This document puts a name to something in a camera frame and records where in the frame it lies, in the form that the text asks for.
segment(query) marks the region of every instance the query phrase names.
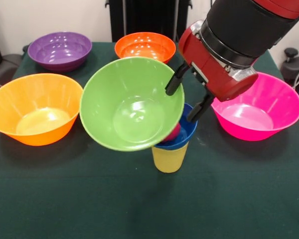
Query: bowl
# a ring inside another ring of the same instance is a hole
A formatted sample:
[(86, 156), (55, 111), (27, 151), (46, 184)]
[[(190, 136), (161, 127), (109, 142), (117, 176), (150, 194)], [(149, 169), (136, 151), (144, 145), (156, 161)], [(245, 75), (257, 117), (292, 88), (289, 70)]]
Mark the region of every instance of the bowl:
[(75, 32), (55, 32), (32, 42), (28, 48), (29, 57), (53, 72), (69, 72), (86, 60), (92, 49), (92, 42)]
[(76, 81), (52, 73), (13, 80), (0, 88), (0, 132), (27, 145), (54, 143), (71, 129), (82, 92)]
[(87, 133), (117, 151), (149, 148), (168, 136), (184, 108), (184, 90), (173, 96), (165, 86), (173, 75), (167, 65), (144, 57), (111, 62), (86, 84), (80, 117)]
[(215, 99), (212, 108), (232, 136), (260, 141), (288, 128), (299, 119), (299, 95), (284, 81), (258, 73), (258, 79), (233, 100)]
[(193, 107), (187, 103), (184, 105), (184, 110), (180, 118), (181, 130), (178, 136), (171, 141), (161, 142), (155, 145), (156, 148), (161, 148), (165, 150), (176, 150), (184, 147), (194, 135), (194, 132), (197, 128), (197, 121), (195, 123), (188, 122), (186, 117)]
[(175, 43), (167, 36), (137, 32), (122, 37), (115, 44), (118, 57), (143, 56), (167, 63), (176, 52)]

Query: metal pole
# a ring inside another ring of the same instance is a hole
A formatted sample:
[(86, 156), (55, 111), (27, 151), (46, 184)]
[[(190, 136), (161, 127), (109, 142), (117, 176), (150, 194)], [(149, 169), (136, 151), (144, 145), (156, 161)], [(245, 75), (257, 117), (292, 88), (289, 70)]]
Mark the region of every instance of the metal pole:
[(126, 0), (123, 1), (123, 25), (124, 25), (124, 36), (127, 34), (127, 23), (126, 23)]
[(175, 0), (173, 41), (176, 41), (176, 35), (177, 35), (177, 21), (178, 21), (178, 7), (179, 7), (178, 5), (179, 5), (179, 0)]

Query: black cylinder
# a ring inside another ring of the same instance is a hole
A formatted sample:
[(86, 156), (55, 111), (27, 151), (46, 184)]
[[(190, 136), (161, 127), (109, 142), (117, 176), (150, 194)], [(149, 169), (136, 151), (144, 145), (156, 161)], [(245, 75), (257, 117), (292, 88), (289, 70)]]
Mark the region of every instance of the black cylinder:
[(207, 15), (222, 43), (252, 58), (270, 49), (298, 20), (273, 14), (252, 0), (217, 0)]

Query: stacked cups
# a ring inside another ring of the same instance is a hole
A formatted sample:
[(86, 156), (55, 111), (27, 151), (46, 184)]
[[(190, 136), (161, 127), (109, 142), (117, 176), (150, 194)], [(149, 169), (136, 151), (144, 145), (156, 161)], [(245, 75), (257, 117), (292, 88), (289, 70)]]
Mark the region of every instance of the stacked cups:
[(193, 136), (197, 122), (190, 123), (186, 117), (193, 109), (185, 103), (183, 114), (179, 121), (181, 130), (176, 139), (153, 146), (152, 153), (156, 168), (163, 173), (173, 173), (180, 169), (188, 146), (188, 142)]

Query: purple bowl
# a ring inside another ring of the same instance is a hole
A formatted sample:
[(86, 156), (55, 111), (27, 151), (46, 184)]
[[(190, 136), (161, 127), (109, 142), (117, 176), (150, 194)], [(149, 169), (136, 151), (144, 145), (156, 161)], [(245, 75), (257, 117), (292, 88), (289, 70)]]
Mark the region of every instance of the purple bowl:
[(78, 68), (92, 49), (92, 42), (75, 32), (55, 32), (36, 39), (29, 57), (47, 70), (68, 72)]

